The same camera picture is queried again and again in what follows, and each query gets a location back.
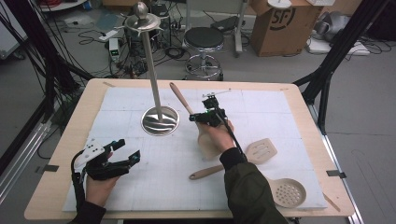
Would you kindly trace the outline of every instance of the dark sleeve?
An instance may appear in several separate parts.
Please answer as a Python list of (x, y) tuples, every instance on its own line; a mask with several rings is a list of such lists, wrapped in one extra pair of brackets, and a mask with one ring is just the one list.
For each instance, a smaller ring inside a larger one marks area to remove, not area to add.
[(100, 224), (105, 212), (104, 207), (84, 202), (76, 217), (68, 224)]
[(256, 165), (246, 162), (238, 148), (220, 156), (228, 206), (236, 223), (287, 224), (276, 209), (268, 181)]

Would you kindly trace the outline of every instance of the wooden table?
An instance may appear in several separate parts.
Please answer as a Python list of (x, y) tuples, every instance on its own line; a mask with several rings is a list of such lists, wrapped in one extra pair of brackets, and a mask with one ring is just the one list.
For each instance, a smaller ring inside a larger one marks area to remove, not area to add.
[[(169, 88), (169, 80), (159, 80), (159, 88)], [(328, 202), (321, 210), (283, 209), (285, 217), (350, 217), (354, 208), (347, 191), (338, 176), (328, 176), (326, 171), (336, 170), (318, 128), (313, 121), (299, 89), (292, 84), (248, 83), (248, 82), (207, 82), (172, 81), (183, 89), (239, 89), (252, 91), (283, 91), (290, 110), (298, 126), (309, 158)], [(76, 213), (63, 212), (64, 201), (71, 183), (70, 162), (83, 149), (89, 130), (96, 118), (106, 90), (112, 87), (150, 88), (149, 80), (93, 79), (87, 85), (77, 108), (70, 119), (49, 165), (57, 165), (57, 172), (45, 172), (29, 202), (27, 219), (72, 219)], [(230, 211), (162, 211), (162, 212), (107, 212), (105, 218), (216, 218), (231, 217)]]

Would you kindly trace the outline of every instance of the black pole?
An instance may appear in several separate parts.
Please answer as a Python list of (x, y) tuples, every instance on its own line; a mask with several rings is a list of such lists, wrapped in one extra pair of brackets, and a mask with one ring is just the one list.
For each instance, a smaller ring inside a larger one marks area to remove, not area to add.
[(321, 92), (318, 126), (323, 134), (326, 134), (325, 119), (332, 75), (369, 23), (377, 13), (383, 9), (388, 1), (389, 0), (363, 0), (319, 68), (314, 73), (293, 82), (293, 84), (297, 86), (308, 83), (307, 87), (302, 92), (302, 96), (309, 105), (315, 102), (315, 99)]

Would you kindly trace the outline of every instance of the metal frame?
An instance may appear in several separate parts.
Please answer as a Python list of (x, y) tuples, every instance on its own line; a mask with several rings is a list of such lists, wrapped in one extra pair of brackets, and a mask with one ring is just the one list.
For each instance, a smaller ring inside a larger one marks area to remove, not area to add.
[[(200, 64), (196, 64), (196, 66), (192, 67), (192, 60), (194, 58), (199, 57), (201, 63)], [(211, 59), (213, 62), (215, 62), (217, 65), (207, 65), (207, 61), (208, 59)], [(221, 73), (221, 66), (218, 60), (216, 60), (214, 57), (210, 56), (210, 55), (206, 55), (205, 52), (201, 52), (200, 54), (196, 54), (191, 56), (185, 63), (185, 68), (186, 71), (191, 74), (194, 75), (196, 77), (200, 77), (200, 78), (210, 78), (213, 77), (219, 73)], [(207, 73), (206, 69), (216, 69), (216, 72), (213, 73)]]
[(242, 50), (242, 23), (245, 17), (245, 10), (248, 7), (248, 0), (243, 0), (241, 4), (241, 9), (239, 11), (239, 18), (238, 18), (238, 26), (235, 28), (235, 57), (239, 57), (239, 55), (243, 52)]
[(7, 173), (4, 175), (4, 177), (2, 177), (2, 181), (0, 183), (0, 204), (3, 203), (4, 199), (7, 197), (12, 187), (19, 179), (27, 164), (35, 155), (37, 149), (43, 143), (43, 140), (50, 131), (51, 124), (52, 122), (50, 119), (45, 122), (36, 122), (33, 124), (35, 125), (35, 129), (32, 128), (30, 134), (25, 137), (26, 142), (24, 139), (21, 139), (20, 147), (24, 146), (23, 151), (19, 157), (11, 163), (12, 166), (7, 169)]
[[(315, 108), (315, 106), (314, 105), (307, 105), (307, 106), (308, 106), (308, 110), (311, 113), (311, 116), (312, 116), (312, 119), (314, 120), (314, 122), (318, 122), (318, 111)], [(330, 158), (332, 159), (332, 162), (334, 163), (337, 170), (340, 173), (342, 173), (341, 165), (338, 162), (337, 157), (335, 156), (335, 153), (334, 153), (334, 150), (332, 149), (332, 144), (330, 143), (329, 137), (327, 136), (327, 134), (321, 134), (320, 136), (321, 136), (324, 146), (327, 149), (327, 152), (329, 153)], [(358, 209), (358, 206), (357, 206), (355, 200), (353, 199), (352, 192), (350, 191), (349, 186), (347, 184), (347, 180), (345, 178), (343, 178), (342, 181), (346, 188), (346, 192), (349, 196), (349, 199), (350, 199), (350, 201), (352, 201), (353, 208), (355, 209), (355, 214), (353, 214), (351, 217), (348, 217), (349, 223), (364, 224), (363, 219), (361, 217), (361, 213)]]
[(293, 82), (297, 86), (308, 83), (302, 92), (307, 104), (313, 105), (318, 94), (320, 94), (320, 105), (318, 112), (318, 126), (322, 134), (325, 131), (325, 119), (327, 103), (329, 99), (330, 83), (335, 69), (353, 48), (361, 34), (368, 27), (375, 16), (382, 11), (389, 0), (363, 0), (358, 9), (353, 14), (344, 31), (336, 39), (332, 49), (319, 66), (319, 68), (306, 77)]

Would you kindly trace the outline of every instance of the metal rod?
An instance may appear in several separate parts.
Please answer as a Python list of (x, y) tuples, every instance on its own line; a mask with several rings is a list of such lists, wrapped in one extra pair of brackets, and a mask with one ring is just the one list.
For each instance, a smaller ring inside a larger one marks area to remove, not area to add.
[(191, 0), (186, 0), (186, 31), (191, 28)]
[(154, 70), (154, 62), (152, 61), (151, 46), (149, 43), (149, 32), (141, 33), (143, 47), (146, 54), (146, 63), (148, 64), (148, 75), (151, 81), (152, 94), (154, 96), (155, 108), (157, 109), (158, 120), (163, 121), (163, 112), (161, 110), (160, 94), (158, 93), (157, 74)]
[(18, 150), (22, 147), (23, 143), (26, 141), (27, 137), (34, 129), (38, 121), (42, 118), (45, 113), (47, 97), (41, 102), (32, 116), (27, 120), (25, 125), (22, 127), (21, 131), (9, 145), (7, 150), (4, 152), (0, 158), (0, 175), (7, 169), (8, 165), (12, 162), (13, 158), (17, 155)]

